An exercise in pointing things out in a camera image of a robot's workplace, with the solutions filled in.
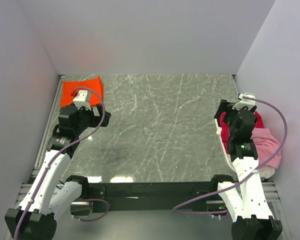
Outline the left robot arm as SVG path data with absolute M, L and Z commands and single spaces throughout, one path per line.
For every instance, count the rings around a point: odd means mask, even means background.
M 74 201 L 90 196 L 88 178 L 78 175 L 71 175 L 58 193 L 54 191 L 82 141 L 80 135 L 87 128 L 96 132 L 109 124 L 111 114 L 104 104 L 96 108 L 98 116 L 89 103 L 72 103 L 60 109 L 37 177 L 18 207 L 8 209 L 4 216 L 14 240 L 51 240 L 63 213 Z

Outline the pink t-shirt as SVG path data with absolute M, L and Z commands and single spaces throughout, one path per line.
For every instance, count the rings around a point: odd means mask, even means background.
M 268 128 L 254 128 L 251 139 L 257 150 L 259 164 L 268 160 L 280 146 Z

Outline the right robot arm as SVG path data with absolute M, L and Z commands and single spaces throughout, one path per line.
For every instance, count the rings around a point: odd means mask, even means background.
M 229 176 L 214 176 L 218 195 L 232 218 L 231 236 L 234 240 L 277 240 L 283 226 L 269 208 L 257 169 L 258 153 L 252 140 L 257 117 L 251 103 L 232 103 L 223 99 L 214 115 L 217 134 L 221 123 L 228 125 L 225 157 L 238 177 L 235 183 Z

